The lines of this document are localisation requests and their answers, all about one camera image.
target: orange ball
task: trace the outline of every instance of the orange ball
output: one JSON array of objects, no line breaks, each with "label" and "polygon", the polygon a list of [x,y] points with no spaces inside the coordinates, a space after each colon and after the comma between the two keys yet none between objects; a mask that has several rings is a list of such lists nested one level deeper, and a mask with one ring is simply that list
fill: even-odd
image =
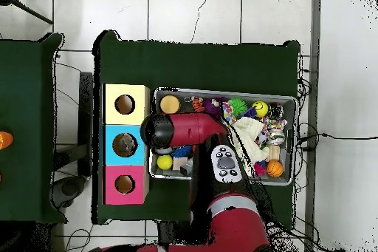
[{"label": "orange ball", "polygon": [[284,167],[277,160],[270,160],[267,165],[267,173],[271,177],[280,177],[284,172]]}]

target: green spiky ball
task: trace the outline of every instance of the green spiky ball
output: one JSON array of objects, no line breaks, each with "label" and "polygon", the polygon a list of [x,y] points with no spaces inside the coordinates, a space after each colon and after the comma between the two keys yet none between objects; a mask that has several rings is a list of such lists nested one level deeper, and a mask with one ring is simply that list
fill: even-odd
[{"label": "green spiky ball", "polygon": [[248,110],[247,104],[242,99],[233,98],[228,103],[233,107],[233,114],[236,118]]}]

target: green table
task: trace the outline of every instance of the green table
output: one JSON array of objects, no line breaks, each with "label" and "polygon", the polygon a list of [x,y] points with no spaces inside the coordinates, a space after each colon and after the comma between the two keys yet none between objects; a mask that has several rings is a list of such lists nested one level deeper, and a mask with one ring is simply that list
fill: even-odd
[{"label": "green table", "polygon": [[[158,86],[171,86],[297,97],[299,43],[296,41],[283,46],[120,41],[116,32],[109,30],[97,38],[93,52],[95,83],[144,84],[151,92]],[[101,122],[99,125],[101,150]],[[98,195],[94,196],[92,206],[99,223],[107,219],[190,219],[189,182],[185,180],[151,179],[143,205],[103,205],[101,156],[100,152],[98,183],[94,187]],[[292,184],[267,186],[267,190],[278,220],[291,228]]]},{"label": "green table", "polygon": [[54,135],[52,63],[60,34],[0,40],[0,220],[64,222],[49,199]]}]

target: yellow smiley ball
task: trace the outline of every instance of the yellow smiley ball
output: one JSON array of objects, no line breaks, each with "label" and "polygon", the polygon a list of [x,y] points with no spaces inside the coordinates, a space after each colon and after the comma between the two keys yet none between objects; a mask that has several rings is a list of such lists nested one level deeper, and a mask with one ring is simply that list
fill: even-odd
[{"label": "yellow smiley ball", "polygon": [[256,101],[252,106],[255,108],[259,118],[263,118],[268,113],[268,105],[263,101]]},{"label": "yellow smiley ball", "polygon": [[170,155],[160,155],[157,158],[157,166],[160,169],[170,169],[172,167],[172,156]]}]

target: pink cube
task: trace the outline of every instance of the pink cube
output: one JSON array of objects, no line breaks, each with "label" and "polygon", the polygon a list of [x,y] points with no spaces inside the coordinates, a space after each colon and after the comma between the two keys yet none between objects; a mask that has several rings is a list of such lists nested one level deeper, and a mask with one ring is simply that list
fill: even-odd
[{"label": "pink cube", "polygon": [[145,166],[106,166],[103,202],[107,205],[143,204],[148,181]]}]

